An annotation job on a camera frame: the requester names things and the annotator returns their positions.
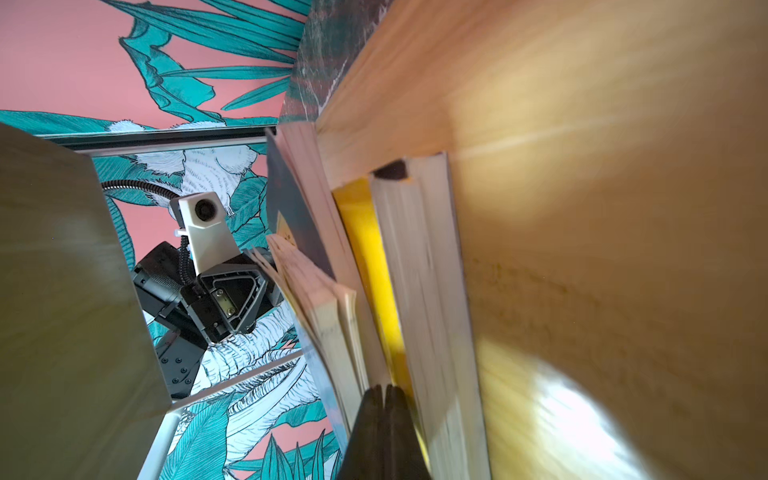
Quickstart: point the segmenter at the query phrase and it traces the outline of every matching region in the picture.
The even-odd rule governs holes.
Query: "wooden panel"
[[[762,478],[768,4],[398,0],[338,187],[447,150],[496,478]]]
[[[135,480],[170,396],[91,160],[0,124],[3,478]]]

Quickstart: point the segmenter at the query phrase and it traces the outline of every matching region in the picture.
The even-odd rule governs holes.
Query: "flexible hose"
[[[101,189],[104,192],[111,190],[123,190],[123,189],[136,189],[142,190],[149,194],[160,195],[163,198],[172,200],[178,198],[179,194],[163,188],[160,185],[151,184],[141,180],[108,180],[101,182]],[[189,237],[186,235],[181,236],[181,245],[179,246],[179,277],[184,285],[189,285],[194,281],[194,270],[190,263],[190,253],[187,247],[190,244]]]
[[[123,190],[125,188],[134,188],[143,190],[149,194],[160,195],[168,200],[177,198],[179,194],[163,188],[160,185],[151,184],[142,180],[109,180],[101,182],[101,189],[105,192],[110,190]]]

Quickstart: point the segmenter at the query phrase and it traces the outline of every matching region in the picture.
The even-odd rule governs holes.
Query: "tropical leaf wallpaper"
[[[41,15],[45,4],[45,15]],[[33,134],[275,124],[310,0],[34,0],[4,8],[0,122]],[[266,247],[262,144],[97,157],[100,180],[216,191],[241,249]],[[106,196],[127,265],[176,246],[167,201]],[[147,319],[157,342],[165,328]],[[193,392],[300,348],[290,308],[210,347]],[[187,408],[163,480],[330,480],[339,446],[303,358]]]

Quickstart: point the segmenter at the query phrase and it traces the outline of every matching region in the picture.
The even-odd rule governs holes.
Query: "wooden surface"
[[[765,478],[768,4],[397,0],[331,187],[447,150],[495,478]]]
[[[3,478],[135,480],[170,406],[87,157],[0,124]]]

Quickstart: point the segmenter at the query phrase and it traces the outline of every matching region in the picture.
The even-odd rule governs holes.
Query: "camera lens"
[[[207,222],[216,216],[216,205],[208,199],[200,200],[194,206],[194,213],[197,215],[197,218]]]

